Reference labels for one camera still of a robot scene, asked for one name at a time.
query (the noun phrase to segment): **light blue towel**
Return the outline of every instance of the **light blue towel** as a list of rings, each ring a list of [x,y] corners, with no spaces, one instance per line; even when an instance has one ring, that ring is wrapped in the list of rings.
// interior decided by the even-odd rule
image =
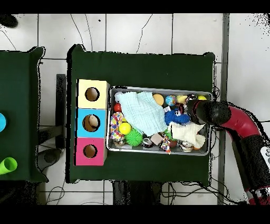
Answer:
[[[163,107],[156,103],[151,92],[127,92],[118,98],[125,119],[141,134],[151,136],[168,127]]]

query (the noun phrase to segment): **green cup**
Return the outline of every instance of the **green cup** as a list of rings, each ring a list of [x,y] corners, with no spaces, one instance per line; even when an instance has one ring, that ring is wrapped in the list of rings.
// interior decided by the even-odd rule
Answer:
[[[5,158],[0,163],[0,175],[16,170],[17,166],[18,166],[18,164],[17,164],[16,160],[14,160],[12,157]]]

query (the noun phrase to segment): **yellow egg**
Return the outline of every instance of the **yellow egg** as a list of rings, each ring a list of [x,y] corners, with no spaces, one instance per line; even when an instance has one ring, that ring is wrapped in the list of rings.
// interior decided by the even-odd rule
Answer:
[[[206,97],[204,97],[204,96],[198,96],[198,99],[199,100],[207,100]]]
[[[131,131],[131,126],[129,123],[122,123],[119,126],[119,131],[123,134],[123,135],[127,135],[128,133],[130,133]]]
[[[182,95],[179,95],[177,96],[177,103],[179,104],[185,104],[186,103],[186,99],[187,99],[188,96],[182,96]]]
[[[161,106],[163,105],[164,97],[161,94],[154,94],[153,98],[157,102],[158,105],[161,105]]]

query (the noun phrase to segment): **blue box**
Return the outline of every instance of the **blue box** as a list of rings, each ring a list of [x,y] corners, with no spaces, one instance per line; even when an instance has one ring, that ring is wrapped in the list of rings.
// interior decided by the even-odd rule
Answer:
[[[106,112],[103,109],[81,109],[78,108],[78,129],[77,137],[105,138],[106,136]],[[99,118],[100,126],[94,132],[88,132],[83,127],[83,120],[87,115],[96,115]]]

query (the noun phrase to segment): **green spiky ball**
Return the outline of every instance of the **green spiky ball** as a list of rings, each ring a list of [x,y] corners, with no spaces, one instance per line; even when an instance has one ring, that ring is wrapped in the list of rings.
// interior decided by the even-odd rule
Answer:
[[[127,143],[131,146],[138,146],[142,143],[142,135],[134,128],[124,137],[127,140]]]

